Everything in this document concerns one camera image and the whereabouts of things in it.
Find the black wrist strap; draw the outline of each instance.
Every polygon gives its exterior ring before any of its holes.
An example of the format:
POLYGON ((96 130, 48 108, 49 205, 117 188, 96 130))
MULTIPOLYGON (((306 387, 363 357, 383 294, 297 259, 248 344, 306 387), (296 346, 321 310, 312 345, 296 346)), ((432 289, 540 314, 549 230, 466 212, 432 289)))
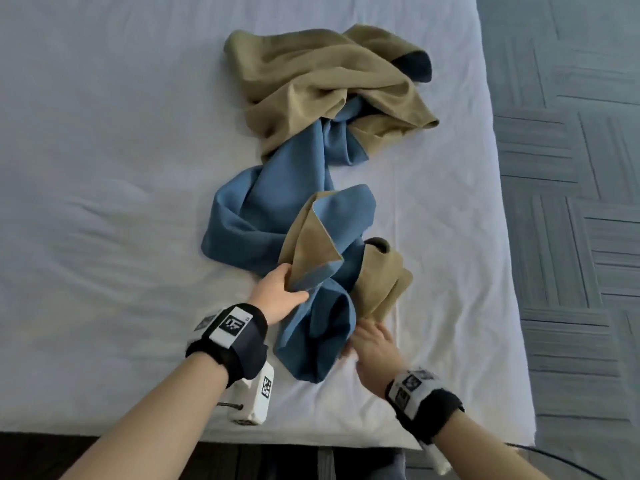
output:
POLYGON ((402 427, 427 445, 455 411, 465 410, 458 396, 444 389, 435 375, 421 369, 399 374, 387 386, 385 398, 402 427))
POLYGON ((267 326, 257 307, 248 303, 230 306, 200 322, 196 332, 204 332, 188 345, 185 356, 204 352, 224 365, 229 374, 227 387, 243 378, 253 379, 267 361, 267 326))

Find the mattress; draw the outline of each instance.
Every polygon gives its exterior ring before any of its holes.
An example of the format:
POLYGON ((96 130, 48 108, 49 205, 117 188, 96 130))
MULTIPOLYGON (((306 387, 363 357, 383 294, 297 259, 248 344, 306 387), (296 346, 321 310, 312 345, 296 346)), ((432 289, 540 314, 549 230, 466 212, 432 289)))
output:
MULTIPOLYGON (((501 439, 535 422, 475 0, 0 0, 0 429, 97 435, 180 362, 190 327, 253 284, 199 245, 256 164, 223 42, 369 23, 424 47, 440 126, 332 170, 368 184, 414 275, 387 323, 501 439)), ((275 330, 270 332, 270 340, 275 330)), ((260 427, 205 439, 417 447, 353 357, 320 384, 276 368, 260 427)))

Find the black cable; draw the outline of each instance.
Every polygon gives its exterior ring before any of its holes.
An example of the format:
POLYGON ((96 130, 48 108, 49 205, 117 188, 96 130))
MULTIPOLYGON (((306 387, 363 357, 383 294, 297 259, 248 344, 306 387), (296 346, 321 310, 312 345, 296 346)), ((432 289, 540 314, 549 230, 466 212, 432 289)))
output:
POLYGON ((553 453, 549 453, 547 451, 539 450, 538 448, 535 448, 533 446, 518 445, 516 443, 505 443, 505 445, 512 446, 514 448, 520 448, 527 451, 532 451, 533 453, 539 453, 540 455, 548 456, 549 458, 553 458, 554 460, 562 461, 563 463, 569 465, 570 467, 577 468, 581 472, 584 472, 587 475, 591 475, 593 478, 597 478, 598 480, 607 480, 603 476, 600 476, 597 473, 593 473, 591 470, 587 470, 586 468, 581 467, 580 465, 572 462, 571 460, 567 460, 565 458, 562 458, 561 456, 554 455, 553 453))
POLYGON ((218 403, 219 406, 226 406, 228 408, 237 409, 238 411, 242 411, 244 408, 244 404, 232 404, 232 403, 218 403))

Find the person's right hand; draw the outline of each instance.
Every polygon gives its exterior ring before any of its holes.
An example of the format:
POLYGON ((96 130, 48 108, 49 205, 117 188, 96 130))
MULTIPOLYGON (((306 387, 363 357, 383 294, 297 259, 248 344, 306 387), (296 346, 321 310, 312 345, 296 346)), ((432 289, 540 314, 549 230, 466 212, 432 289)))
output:
POLYGON ((382 323, 358 320, 349 346, 358 354, 356 371, 360 382, 382 399, 389 382, 409 368, 394 344, 391 332, 382 323))

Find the blue towel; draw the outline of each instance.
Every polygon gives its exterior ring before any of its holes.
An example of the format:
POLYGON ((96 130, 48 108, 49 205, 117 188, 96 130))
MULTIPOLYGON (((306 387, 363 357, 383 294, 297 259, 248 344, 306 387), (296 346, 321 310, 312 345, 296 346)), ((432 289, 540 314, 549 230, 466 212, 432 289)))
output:
MULTIPOLYGON (((334 119, 317 120, 281 145, 265 165, 247 169, 220 187, 202 241, 204 254, 261 276, 274 269, 285 236, 309 197, 334 190, 328 165, 355 165, 369 159, 347 124, 375 112, 356 96, 334 119)), ((349 292, 362 266, 362 233, 371 226, 375 208, 366 185, 313 204, 342 261, 289 284, 292 291, 310 293, 309 300, 282 322, 274 348, 296 379, 324 380, 355 327, 349 292)))

